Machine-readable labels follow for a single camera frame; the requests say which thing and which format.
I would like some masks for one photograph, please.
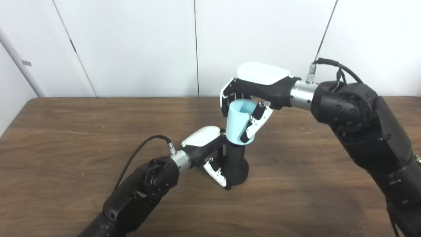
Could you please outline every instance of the robotic hand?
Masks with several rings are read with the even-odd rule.
[[[336,81],[313,83],[317,64],[339,67]],[[343,71],[357,83],[346,83]],[[381,96],[342,64],[318,59],[310,66],[307,81],[282,68],[246,63],[238,78],[221,90],[221,110],[239,98],[262,98],[242,135],[246,142],[267,121],[273,109],[309,110],[318,122],[329,125],[356,165],[368,171],[386,197],[387,211],[406,237],[421,236],[421,159]]]
[[[316,84],[305,83],[288,70],[249,62],[238,68],[238,78],[232,78],[221,90],[222,115],[228,116],[229,105],[236,99],[259,97],[246,130],[240,137],[246,143],[266,123],[273,110],[282,107],[298,107],[309,110]]]
[[[155,158],[137,167],[119,186],[117,183],[115,190],[105,201],[102,212],[78,237],[125,237],[127,233],[138,229],[161,198],[177,185],[180,173],[195,166],[209,164],[205,159],[214,151],[221,151],[226,143],[224,130],[215,126],[196,131],[181,143],[177,151],[171,140],[167,137],[164,139],[169,144],[171,156]],[[221,170],[208,172],[217,176]]]

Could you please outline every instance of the wooden table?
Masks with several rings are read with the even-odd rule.
[[[421,154],[421,100],[387,98]],[[37,98],[0,139],[0,236],[73,237],[101,211],[145,138],[178,146],[225,127],[218,98]],[[166,155],[153,140],[128,172]],[[275,111],[247,146],[248,180],[226,191],[203,169],[182,174],[129,236],[393,236],[384,196],[310,112]]]

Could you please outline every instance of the metal cylinder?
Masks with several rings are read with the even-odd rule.
[[[176,154],[171,156],[171,159],[173,159],[179,167],[180,173],[190,169],[190,166],[192,165],[189,155],[187,155],[183,150],[178,150]]]
[[[310,111],[313,95],[317,87],[318,84],[297,81],[290,93],[291,106]]]

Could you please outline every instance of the plastic cup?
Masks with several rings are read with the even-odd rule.
[[[251,114],[256,108],[257,102],[247,99],[240,99],[231,102],[229,105],[228,118],[226,120],[226,138],[228,141],[237,145],[247,145],[253,142],[254,135],[247,143],[240,140],[245,131]]]

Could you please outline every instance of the black cable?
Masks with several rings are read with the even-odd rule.
[[[345,84],[348,84],[347,82],[346,82],[346,79],[345,79],[345,74],[344,74],[344,72],[341,70],[341,76],[342,76],[342,80],[344,81],[344,83]]]
[[[389,216],[389,219],[390,219],[390,224],[392,224],[393,232],[395,232],[395,236],[399,237],[399,232],[397,231],[395,222],[392,220],[390,216]]]
[[[326,64],[326,65],[332,65],[332,66],[335,66],[335,67],[339,67],[339,68],[343,69],[345,72],[349,73],[349,75],[351,75],[358,83],[363,83],[362,80],[353,71],[351,71],[349,68],[345,67],[344,65],[340,64],[337,61],[319,58],[318,60],[314,61],[313,63],[315,63],[315,64]]]
[[[112,189],[112,191],[114,192],[118,186],[120,185],[121,180],[123,179],[124,174],[126,173],[127,168],[130,165],[130,162],[133,160],[134,156],[139,152],[139,150],[146,144],[148,143],[150,140],[154,139],[154,138],[160,138],[163,139],[165,141],[167,141],[167,144],[171,143],[171,140],[164,136],[164,135],[155,135],[155,136],[151,136],[149,138],[147,138],[145,141],[143,141],[137,148],[136,150],[133,152],[133,154],[130,156],[129,160],[127,161],[126,165],[124,166],[123,170],[121,171],[120,177],[118,177],[117,183],[115,184],[114,188]]]
[[[336,73],[336,83],[334,85],[334,88],[332,89],[332,92],[335,93],[336,90],[338,90],[339,85],[341,84],[341,76],[344,72],[342,72],[341,69],[338,70]]]

